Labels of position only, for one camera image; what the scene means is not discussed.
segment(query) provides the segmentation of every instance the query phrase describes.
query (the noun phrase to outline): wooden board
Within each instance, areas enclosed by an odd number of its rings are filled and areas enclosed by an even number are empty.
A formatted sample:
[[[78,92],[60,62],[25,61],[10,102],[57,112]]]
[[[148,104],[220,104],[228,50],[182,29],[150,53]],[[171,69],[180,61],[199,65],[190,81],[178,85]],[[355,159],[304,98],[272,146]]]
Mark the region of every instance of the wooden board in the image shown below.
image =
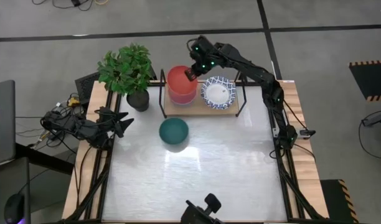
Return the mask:
[[[304,125],[306,125],[296,89],[296,84],[294,81],[286,80],[281,80],[279,82],[283,88],[283,91],[285,92],[285,101],[294,111],[297,118]],[[292,114],[287,106],[285,106],[285,111],[288,115],[290,124],[295,128],[302,128],[302,125],[297,121],[296,117]],[[310,152],[313,151],[309,140],[297,139],[295,144],[305,147]],[[294,146],[292,148],[292,155],[300,191],[319,214],[321,214],[323,217],[329,217],[314,158],[308,152],[305,152],[304,149],[301,149],[298,146]],[[285,157],[283,158],[283,161],[285,167],[288,168],[287,160]],[[296,198],[289,187],[288,192],[293,217],[298,218],[299,215],[297,212]]]
[[[108,97],[108,92],[105,90],[104,85],[101,83],[95,82],[93,86],[92,94],[91,94],[90,104],[88,106],[87,119],[89,119],[90,121],[96,121],[99,118],[99,115],[95,114],[94,111],[99,109],[99,107],[106,105],[107,97]],[[116,101],[116,94],[113,94],[111,108],[110,108],[111,110],[114,109],[115,107],[115,101]],[[77,182],[79,182],[80,180],[81,162],[83,161],[84,155],[89,147],[90,147],[89,143],[87,143],[86,141],[80,141],[80,144],[77,150],[76,160],[75,160],[75,168],[77,171]],[[104,157],[106,157],[106,152],[102,153],[102,158]],[[85,158],[83,162],[83,170],[82,170],[82,176],[81,176],[82,183],[79,190],[80,203],[84,199],[88,191],[90,190],[95,158],[96,158],[96,149],[92,148],[88,152],[87,157]],[[105,160],[101,159],[100,171],[104,163],[105,163]],[[100,194],[100,189],[94,195],[91,218],[96,218],[96,212],[97,212],[98,203],[99,203],[99,194]],[[70,180],[70,185],[67,192],[65,207],[63,209],[62,218],[67,218],[74,212],[74,210],[76,209],[76,204],[77,204],[76,201],[77,201],[77,193],[76,193],[75,175],[73,171],[72,179]]]
[[[235,115],[239,112],[238,97],[235,102],[226,110],[216,110],[208,107],[200,96],[202,82],[197,84],[196,97],[190,105],[177,105],[169,97],[168,85],[164,87],[164,112],[166,115]]]

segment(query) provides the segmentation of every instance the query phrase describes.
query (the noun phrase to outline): wooden tray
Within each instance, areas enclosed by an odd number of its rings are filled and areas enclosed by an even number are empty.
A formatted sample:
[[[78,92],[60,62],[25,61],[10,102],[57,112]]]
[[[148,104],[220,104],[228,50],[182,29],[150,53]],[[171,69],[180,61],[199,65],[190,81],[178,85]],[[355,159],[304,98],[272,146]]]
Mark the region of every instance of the wooden tray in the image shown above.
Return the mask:
[[[226,110],[216,110],[208,107],[200,96],[203,82],[197,84],[197,93],[193,102],[189,105],[177,105],[170,99],[168,85],[164,87],[164,112],[166,115],[236,115],[239,112],[238,96],[235,102]]]

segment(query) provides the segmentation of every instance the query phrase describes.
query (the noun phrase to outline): computer mouse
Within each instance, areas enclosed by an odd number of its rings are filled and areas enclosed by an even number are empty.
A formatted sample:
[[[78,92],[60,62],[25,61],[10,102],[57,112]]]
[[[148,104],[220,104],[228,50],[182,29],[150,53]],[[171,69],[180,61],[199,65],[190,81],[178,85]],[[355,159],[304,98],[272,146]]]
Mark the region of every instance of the computer mouse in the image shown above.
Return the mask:
[[[24,196],[14,194],[8,198],[4,209],[4,218],[7,224],[17,224],[24,216]]]

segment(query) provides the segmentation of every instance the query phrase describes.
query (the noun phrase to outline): green bowl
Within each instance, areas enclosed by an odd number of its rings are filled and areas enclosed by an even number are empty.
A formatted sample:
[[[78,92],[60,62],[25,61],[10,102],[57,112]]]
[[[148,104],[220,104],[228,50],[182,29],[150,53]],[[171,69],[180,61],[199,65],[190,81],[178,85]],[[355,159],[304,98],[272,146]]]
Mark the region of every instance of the green bowl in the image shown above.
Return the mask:
[[[160,138],[167,144],[180,144],[186,139],[188,133],[188,125],[179,118],[166,119],[159,129]]]

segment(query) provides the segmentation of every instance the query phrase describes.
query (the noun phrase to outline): blue and white plate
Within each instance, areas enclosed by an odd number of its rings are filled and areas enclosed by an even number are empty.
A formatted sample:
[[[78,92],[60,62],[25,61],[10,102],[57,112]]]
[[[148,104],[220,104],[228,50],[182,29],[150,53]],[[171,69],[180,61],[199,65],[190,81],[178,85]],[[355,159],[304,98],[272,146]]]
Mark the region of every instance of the blue and white plate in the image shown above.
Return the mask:
[[[203,84],[200,94],[207,106],[224,110],[235,102],[236,86],[227,78],[211,77]]]

